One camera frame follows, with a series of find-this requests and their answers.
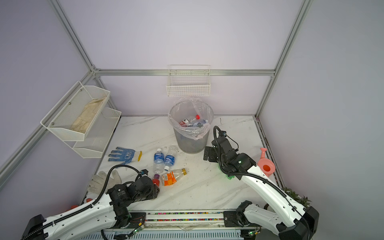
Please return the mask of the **clear light-blue label bottle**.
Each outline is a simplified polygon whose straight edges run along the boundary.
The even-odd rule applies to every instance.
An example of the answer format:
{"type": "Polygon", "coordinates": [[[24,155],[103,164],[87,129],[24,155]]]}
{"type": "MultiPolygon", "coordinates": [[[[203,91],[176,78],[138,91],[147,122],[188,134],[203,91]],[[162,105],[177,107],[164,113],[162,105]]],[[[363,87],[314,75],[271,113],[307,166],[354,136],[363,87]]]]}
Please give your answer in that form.
{"type": "Polygon", "coordinates": [[[202,128],[205,124],[208,124],[209,122],[207,120],[200,119],[198,121],[195,121],[192,126],[197,128],[202,128]]]}

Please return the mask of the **red label clear bottle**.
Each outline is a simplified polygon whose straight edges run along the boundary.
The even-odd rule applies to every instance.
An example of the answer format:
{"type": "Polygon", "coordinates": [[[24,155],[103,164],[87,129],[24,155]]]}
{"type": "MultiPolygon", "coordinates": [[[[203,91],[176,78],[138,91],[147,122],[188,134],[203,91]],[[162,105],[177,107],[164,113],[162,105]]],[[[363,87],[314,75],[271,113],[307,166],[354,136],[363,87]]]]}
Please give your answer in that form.
{"type": "Polygon", "coordinates": [[[182,121],[180,121],[179,125],[181,127],[185,127],[185,128],[186,127],[191,127],[198,120],[200,120],[200,116],[199,115],[190,116],[190,117],[187,117],[187,118],[183,119],[182,121]]]}

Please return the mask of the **yellow-cap clear bottle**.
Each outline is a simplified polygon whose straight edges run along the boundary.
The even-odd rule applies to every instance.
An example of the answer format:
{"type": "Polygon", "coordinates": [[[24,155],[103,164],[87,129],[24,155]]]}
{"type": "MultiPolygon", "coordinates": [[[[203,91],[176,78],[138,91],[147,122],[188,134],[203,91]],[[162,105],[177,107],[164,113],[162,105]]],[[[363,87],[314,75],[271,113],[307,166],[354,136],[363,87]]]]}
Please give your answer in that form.
{"type": "Polygon", "coordinates": [[[163,186],[171,186],[175,184],[180,178],[187,175],[186,169],[178,169],[171,172],[168,172],[166,174],[163,174],[160,177],[161,183],[163,186]]]}

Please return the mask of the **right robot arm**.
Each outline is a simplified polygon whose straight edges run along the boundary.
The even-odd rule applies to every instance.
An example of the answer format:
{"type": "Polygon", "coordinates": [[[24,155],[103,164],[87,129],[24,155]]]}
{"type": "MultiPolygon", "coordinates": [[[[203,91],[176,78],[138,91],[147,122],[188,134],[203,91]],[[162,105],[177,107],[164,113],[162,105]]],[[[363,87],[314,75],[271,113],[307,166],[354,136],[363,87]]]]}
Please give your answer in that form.
{"type": "Polygon", "coordinates": [[[260,226],[281,240],[312,239],[317,231],[319,212],[298,203],[270,180],[275,165],[266,158],[267,149],[261,148],[261,151],[259,161],[255,162],[247,154],[237,154],[227,139],[204,150],[205,161],[218,163],[224,174],[247,184],[273,209],[268,211],[251,201],[244,201],[235,211],[224,213],[226,226],[260,226]]]}

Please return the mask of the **grey mesh waste bin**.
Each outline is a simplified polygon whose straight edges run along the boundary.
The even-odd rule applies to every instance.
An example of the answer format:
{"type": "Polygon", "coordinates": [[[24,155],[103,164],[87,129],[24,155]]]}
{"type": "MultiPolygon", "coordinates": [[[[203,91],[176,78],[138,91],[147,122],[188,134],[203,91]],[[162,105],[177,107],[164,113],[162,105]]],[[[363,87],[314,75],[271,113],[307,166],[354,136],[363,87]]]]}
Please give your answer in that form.
{"type": "Polygon", "coordinates": [[[185,138],[181,134],[178,134],[175,130],[174,133],[177,144],[183,152],[188,154],[196,154],[204,150],[205,146],[207,145],[210,131],[202,139],[197,141],[185,138]]]}

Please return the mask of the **clear plastic bin liner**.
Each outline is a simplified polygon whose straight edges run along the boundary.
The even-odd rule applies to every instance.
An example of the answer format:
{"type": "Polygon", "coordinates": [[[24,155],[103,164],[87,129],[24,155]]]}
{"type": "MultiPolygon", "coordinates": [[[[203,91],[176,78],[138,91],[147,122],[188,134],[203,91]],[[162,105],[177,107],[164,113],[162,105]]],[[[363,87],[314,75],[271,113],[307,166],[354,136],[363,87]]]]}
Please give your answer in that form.
{"type": "Polygon", "coordinates": [[[181,98],[168,113],[168,121],[174,130],[183,137],[194,141],[202,139],[210,131],[213,120],[212,107],[197,97],[181,98]],[[209,123],[202,128],[193,126],[185,128],[179,125],[180,121],[194,115],[199,115],[200,119],[207,120],[209,123]]]}

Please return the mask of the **capless blue label bottle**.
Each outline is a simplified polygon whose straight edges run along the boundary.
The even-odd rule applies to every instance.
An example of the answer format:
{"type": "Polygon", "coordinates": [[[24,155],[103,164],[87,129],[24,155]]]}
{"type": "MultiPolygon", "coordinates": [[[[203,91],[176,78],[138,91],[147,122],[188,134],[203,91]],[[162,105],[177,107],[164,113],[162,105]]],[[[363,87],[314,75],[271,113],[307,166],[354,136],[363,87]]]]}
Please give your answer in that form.
{"type": "Polygon", "coordinates": [[[178,153],[178,148],[176,146],[170,146],[168,153],[164,159],[164,171],[168,172],[175,164],[176,154],[178,153]]]}

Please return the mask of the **white-cap blue label bottle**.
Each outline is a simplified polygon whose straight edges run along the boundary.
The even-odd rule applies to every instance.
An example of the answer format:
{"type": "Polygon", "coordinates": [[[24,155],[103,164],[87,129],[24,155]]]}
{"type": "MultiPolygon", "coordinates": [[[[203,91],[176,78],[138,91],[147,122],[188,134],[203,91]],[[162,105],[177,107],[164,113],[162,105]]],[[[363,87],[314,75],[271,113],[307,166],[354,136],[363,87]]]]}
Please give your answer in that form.
{"type": "Polygon", "coordinates": [[[158,148],[154,154],[154,173],[161,174],[164,170],[165,156],[161,148],[158,148]]]}

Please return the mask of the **pink watering can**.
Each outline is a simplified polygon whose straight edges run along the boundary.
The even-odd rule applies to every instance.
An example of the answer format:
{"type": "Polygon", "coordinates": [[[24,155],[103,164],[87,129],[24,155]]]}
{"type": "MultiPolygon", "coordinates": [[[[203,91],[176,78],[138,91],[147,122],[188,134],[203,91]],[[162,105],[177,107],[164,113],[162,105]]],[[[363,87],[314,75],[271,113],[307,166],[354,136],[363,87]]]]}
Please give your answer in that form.
{"type": "Polygon", "coordinates": [[[257,165],[260,167],[262,172],[269,178],[276,171],[276,166],[271,160],[266,158],[266,152],[268,149],[260,148],[260,150],[261,156],[257,165]]]}

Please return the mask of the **red label purple-cap bottle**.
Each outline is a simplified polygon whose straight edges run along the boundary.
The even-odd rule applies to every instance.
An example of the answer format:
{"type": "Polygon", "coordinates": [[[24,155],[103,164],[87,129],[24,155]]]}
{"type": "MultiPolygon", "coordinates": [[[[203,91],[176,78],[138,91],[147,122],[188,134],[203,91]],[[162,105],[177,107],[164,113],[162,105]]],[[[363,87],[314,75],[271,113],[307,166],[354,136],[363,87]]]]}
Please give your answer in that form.
{"type": "Polygon", "coordinates": [[[160,175],[159,175],[159,174],[155,174],[155,175],[154,175],[153,183],[154,183],[154,185],[157,186],[157,187],[160,186],[160,175]]]}

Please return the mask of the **blue dotted work glove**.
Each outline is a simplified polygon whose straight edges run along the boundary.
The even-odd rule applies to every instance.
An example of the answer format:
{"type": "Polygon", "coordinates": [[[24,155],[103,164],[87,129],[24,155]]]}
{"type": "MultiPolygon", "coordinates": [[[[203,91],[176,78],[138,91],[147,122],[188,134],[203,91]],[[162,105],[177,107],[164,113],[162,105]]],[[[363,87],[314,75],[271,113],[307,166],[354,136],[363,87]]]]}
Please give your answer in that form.
{"type": "Polygon", "coordinates": [[[142,155],[142,151],[135,151],[133,149],[116,147],[108,155],[108,161],[119,162],[121,164],[128,165],[133,162],[139,162],[141,160],[142,155]]]}

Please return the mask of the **white mesh lower shelf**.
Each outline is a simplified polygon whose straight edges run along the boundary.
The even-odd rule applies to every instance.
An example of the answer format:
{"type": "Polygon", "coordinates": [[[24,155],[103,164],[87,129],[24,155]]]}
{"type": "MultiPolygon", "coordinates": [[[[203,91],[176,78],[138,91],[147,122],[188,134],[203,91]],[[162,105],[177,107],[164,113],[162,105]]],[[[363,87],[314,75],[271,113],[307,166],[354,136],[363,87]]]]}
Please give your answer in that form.
{"type": "Polygon", "coordinates": [[[120,118],[120,111],[105,107],[97,117],[85,140],[76,142],[73,150],[83,159],[100,159],[120,118]]]}

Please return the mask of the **white mesh shelf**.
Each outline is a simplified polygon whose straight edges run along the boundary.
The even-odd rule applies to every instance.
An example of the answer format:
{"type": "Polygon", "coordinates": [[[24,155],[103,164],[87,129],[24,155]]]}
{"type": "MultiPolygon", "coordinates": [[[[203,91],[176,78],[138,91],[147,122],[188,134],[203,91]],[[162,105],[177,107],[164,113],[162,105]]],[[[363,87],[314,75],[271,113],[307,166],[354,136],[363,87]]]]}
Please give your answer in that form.
{"type": "Polygon", "coordinates": [[[97,117],[85,140],[76,142],[73,150],[83,159],[100,159],[120,118],[120,111],[105,107],[97,117]]]}
{"type": "Polygon", "coordinates": [[[109,99],[110,91],[76,82],[61,101],[41,120],[41,125],[63,142],[82,142],[109,99]],[[86,133],[82,134],[72,131],[71,125],[79,117],[85,105],[93,99],[103,97],[106,97],[106,99],[86,133]]]}

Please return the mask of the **beige cloth in shelf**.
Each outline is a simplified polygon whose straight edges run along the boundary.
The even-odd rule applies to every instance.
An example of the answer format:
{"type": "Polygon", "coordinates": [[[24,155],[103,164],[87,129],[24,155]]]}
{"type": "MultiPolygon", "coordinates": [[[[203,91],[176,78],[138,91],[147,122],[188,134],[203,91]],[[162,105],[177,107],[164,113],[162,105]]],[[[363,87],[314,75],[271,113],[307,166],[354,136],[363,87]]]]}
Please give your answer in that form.
{"type": "Polygon", "coordinates": [[[106,97],[93,99],[86,104],[79,117],[71,125],[71,130],[85,134],[105,99],[106,97]]]}

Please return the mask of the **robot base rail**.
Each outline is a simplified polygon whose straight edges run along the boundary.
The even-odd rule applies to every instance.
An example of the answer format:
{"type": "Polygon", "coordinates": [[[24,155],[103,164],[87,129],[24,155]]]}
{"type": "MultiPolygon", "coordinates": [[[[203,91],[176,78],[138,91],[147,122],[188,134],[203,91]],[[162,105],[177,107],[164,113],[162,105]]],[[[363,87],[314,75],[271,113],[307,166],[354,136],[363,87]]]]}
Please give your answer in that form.
{"type": "Polygon", "coordinates": [[[140,225],[146,228],[197,229],[197,228],[240,228],[260,229],[257,224],[241,226],[235,210],[175,210],[175,211],[131,211],[126,229],[140,225]]]}

